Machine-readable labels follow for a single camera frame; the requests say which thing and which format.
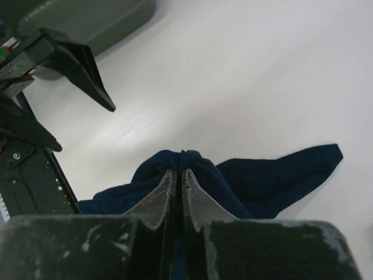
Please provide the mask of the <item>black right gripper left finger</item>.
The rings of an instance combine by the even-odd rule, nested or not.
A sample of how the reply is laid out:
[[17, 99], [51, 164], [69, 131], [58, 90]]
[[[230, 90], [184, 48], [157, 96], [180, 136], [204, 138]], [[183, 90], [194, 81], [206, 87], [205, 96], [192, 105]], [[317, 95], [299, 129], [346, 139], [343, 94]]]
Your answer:
[[17, 216], [1, 228], [2, 279], [169, 279], [176, 175], [122, 215]]

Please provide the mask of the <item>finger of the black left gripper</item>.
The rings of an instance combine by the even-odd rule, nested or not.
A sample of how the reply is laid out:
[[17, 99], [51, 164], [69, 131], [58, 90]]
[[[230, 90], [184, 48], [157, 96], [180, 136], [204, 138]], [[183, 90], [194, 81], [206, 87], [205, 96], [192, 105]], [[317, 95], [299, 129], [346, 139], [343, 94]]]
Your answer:
[[4, 140], [56, 152], [62, 150], [57, 139], [12, 100], [1, 100], [1, 141]]
[[104, 88], [90, 47], [56, 30], [42, 28], [40, 31], [46, 34], [54, 48], [43, 66], [65, 76], [108, 111], [115, 111], [116, 106]]

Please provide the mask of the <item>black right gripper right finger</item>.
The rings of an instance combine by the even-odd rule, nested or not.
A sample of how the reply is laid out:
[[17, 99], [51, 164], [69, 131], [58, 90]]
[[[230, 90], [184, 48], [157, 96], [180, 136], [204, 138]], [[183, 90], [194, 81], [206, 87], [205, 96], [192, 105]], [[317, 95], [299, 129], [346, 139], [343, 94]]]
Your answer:
[[344, 236], [330, 223], [239, 219], [183, 173], [190, 279], [360, 279]]

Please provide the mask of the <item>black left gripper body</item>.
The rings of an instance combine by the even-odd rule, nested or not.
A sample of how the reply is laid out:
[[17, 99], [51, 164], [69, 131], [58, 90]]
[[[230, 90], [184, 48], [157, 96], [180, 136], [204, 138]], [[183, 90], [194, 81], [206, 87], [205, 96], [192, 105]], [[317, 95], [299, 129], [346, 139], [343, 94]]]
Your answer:
[[[9, 31], [1, 38], [1, 100], [12, 100], [35, 119], [23, 92], [34, 82], [31, 72], [54, 51], [40, 30], [21, 40]], [[79, 212], [54, 152], [21, 142], [1, 141], [1, 217]]]

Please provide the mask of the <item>navy blue t-shirt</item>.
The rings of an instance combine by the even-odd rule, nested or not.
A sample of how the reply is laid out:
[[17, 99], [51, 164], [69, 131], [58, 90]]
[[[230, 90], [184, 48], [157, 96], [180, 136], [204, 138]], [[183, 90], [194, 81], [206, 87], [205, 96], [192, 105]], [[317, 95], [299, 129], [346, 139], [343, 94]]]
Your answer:
[[314, 146], [278, 159], [229, 159], [219, 164], [195, 150], [161, 150], [145, 160], [129, 184], [78, 202], [82, 214], [123, 214], [157, 187], [168, 169], [190, 168], [200, 186], [241, 219], [273, 219], [323, 184], [343, 160], [337, 144]]

